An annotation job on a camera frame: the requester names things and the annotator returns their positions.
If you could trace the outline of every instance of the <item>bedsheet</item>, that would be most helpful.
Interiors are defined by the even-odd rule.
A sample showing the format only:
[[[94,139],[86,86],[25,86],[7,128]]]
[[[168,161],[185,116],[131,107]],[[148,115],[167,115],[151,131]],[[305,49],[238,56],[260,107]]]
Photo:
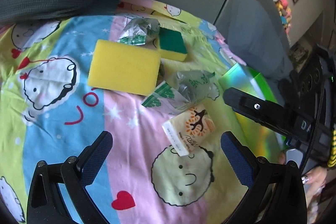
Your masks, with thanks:
[[[216,100],[204,101],[216,132],[192,155],[179,157],[161,128],[171,116],[141,106],[143,96],[87,85],[96,41],[112,43],[134,17],[157,18],[162,27],[182,33],[188,57],[163,59],[166,75],[204,69],[221,77],[231,66],[219,54],[221,35],[212,24],[154,0],[99,1],[106,15],[0,30],[0,193],[6,206],[24,223],[36,163],[79,155],[107,130],[113,148],[86,189],[111,224],[221,223],[247,190],[220,147],[227,130],[247,145],[222,90]],[[266,147],[260,155],[270,153]],[[82,223],[60,187],[71,216]]]

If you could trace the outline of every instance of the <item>crumpled plastic wrapper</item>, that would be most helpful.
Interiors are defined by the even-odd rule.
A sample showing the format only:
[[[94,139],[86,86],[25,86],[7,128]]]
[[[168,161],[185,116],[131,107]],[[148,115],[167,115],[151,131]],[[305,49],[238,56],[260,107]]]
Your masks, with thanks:
[[[178,71],[170,75],[143,101],[144,107],[161,113],[178,115],[205,98],[215,100],[219,88],[214,84],[215,73],[205,70]]]
[[[160,23],[154,18],[133,18],[123,29],[118,42],[128,45],[145,45],[158,38]]]

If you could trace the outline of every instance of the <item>sponge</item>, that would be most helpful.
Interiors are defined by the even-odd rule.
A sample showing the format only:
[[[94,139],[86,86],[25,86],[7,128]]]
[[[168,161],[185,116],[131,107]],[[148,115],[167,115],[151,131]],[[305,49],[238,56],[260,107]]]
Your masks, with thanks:
[[[162,58],[183,62],[187,57],[187,49],[180,32],[160,28],[157,47]]]
[[[147,96],[155,89],[159,66],[158,51],[98,40],[88,85]]]

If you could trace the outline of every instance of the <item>screw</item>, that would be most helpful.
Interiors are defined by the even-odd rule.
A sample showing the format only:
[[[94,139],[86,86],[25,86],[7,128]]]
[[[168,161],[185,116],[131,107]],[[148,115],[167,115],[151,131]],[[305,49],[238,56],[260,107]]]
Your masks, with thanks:
[[[77,160],[77,157],[76,156],[70,156],[68,159],[67,159],[67,162],[72,164],[74,163],[75,161]]]
[[[38,166],[38,167],[42,167],[43,165],[45,165],[45,161],[44,161],[44,160],[40,160],[40,161],[37,163],[37,166]]]
[[[293,161],[293,160],[290,160],[290,161],[289,161],[289,165],[290,165],[291,167],[296,167],[296,163],[295,163],[295,161]]]
[[[264,157],[258,157],[258,162],[260,162],[261,164],[266,163],[266,159]]]

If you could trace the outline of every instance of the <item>fingernail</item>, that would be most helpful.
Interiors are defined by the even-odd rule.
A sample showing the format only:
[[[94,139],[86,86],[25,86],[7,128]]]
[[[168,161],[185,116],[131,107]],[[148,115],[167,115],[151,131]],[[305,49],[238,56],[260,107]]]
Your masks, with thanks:
[[[309,178],[307,176],[303,176],[301,179],[303,184],[306,184],[309,181]]]

